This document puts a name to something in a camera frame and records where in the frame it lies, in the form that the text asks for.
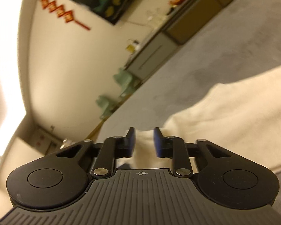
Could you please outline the cream white trousers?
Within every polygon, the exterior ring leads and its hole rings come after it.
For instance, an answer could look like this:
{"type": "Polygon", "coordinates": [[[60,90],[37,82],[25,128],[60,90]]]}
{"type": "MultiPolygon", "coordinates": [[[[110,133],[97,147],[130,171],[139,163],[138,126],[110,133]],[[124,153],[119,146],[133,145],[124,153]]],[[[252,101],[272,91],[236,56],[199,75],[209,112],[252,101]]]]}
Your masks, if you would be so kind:
{"type": "Polygon", "coordinates": [[[186,142],[206,139],[277,173],[281,171],[281,66],[235,83],[216,84],[161,128],[186,142]]]}

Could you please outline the green child chair left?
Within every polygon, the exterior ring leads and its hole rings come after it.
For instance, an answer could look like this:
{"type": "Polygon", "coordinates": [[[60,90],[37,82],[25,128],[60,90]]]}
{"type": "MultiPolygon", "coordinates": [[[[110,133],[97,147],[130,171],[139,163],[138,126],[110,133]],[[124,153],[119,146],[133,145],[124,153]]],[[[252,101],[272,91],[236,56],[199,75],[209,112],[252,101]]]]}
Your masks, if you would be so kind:
{"type": "Polygon", "coordinates": [[[101,120],[110,117],[114,113],[115,107],[117,106],[117,102],[106,95],[99,95],[95,102],[101,109],[101,120]]]}

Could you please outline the green child chair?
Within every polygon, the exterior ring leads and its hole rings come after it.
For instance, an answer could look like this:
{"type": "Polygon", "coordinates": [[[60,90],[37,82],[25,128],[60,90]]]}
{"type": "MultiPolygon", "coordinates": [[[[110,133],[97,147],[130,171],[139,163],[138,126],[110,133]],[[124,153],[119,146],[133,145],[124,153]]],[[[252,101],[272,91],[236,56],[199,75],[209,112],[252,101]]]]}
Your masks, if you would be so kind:
{"type": "Polygon", "coordinates": [[[115,107],[117,106],[117,102],[106,95],[99,95],[95,102],[101,109],[101,120],[110,117],[114,113],[115,107]]]}
{"type": "Polygon", "coordinates": [[[133,94],[141,83],[139,78],[123,68],[119,68],[118,73],[113,75],[113,79],[121,88],[120,98],[133,94]]]}

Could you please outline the green child chair right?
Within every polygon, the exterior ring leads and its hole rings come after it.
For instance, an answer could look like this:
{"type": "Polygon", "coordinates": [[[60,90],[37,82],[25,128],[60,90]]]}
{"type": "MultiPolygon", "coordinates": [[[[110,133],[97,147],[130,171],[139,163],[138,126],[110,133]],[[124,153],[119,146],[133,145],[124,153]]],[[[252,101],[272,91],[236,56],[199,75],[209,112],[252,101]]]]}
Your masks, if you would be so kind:
{"type": "Polygon", "coordinates": [[[121,88],[120,98],[133,94],[141,83],[139,78],[123,68],[119,68],[118,73],[113,75],[113,79],[121,88]]]}

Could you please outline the yellow jar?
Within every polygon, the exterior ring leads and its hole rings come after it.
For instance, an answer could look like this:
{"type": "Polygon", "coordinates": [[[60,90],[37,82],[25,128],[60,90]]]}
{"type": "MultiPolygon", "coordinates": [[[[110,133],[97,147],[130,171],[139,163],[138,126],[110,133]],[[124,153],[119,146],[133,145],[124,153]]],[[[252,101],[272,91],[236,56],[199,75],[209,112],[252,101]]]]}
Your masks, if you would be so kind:
{"type": "Polygon", "coordinates": [[[126,48],[125,48],[130,54],[134,54],[135,52],[135,47],[132,44],[129,44],[126,48]]]}

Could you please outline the white kettle jug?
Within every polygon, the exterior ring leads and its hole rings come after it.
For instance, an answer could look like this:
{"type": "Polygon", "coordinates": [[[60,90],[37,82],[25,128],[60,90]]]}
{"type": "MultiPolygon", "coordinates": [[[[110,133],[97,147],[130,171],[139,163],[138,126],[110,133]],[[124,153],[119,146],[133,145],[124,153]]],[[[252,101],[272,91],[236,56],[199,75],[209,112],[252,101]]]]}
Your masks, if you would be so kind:
{"type": "Polygon", "coordinates": [[[140,42],[138,40],[132,40],[131,46],[133,48],[133,52],[138,51],[140,48],[140,42]]]}

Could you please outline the glass cup set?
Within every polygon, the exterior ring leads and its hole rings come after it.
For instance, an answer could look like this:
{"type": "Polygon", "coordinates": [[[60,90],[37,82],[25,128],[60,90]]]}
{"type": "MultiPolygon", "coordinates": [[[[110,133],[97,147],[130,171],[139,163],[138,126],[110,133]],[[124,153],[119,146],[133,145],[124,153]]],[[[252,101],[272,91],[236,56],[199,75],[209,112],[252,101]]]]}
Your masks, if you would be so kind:
{"type": "Polygon", "coordinates": [[[159,8],[156,8],[155,10],[147,10],[146,11],[146,19],[147,19],[147,23],[149,25],[159,26],[166,19],[166,15],[161,13],[159,8]]]}

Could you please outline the grey brown sideboard cabinet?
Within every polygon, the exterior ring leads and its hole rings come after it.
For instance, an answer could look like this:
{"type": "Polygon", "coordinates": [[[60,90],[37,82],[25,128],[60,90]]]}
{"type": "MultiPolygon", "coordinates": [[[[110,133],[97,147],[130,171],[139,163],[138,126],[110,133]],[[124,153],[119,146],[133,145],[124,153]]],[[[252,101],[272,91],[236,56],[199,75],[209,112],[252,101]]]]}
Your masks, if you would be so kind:
{"type": "Polygon", "coordinates": [[[185,0],[144,40],[125,71],[144,81],[233,0],[185,0]]]}

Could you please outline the red wall ornament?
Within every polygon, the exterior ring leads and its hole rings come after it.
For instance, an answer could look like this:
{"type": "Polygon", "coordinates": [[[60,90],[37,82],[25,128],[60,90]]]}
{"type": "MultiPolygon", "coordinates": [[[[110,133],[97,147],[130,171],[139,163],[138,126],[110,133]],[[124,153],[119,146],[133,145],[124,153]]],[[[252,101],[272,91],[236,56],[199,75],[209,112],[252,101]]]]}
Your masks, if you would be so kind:
{"type": "Polygon", "coordinates": [[[63,4],[58,5],[56,0],[40,0],[40,4],[43,10],[47,10],[49,13],[55,13],[57,18],[63,18],[65,23],[74,22],[87,31],[91,30],[91,27],[75,18],[73,10],[66,10],[65,6],[63,4]]]}

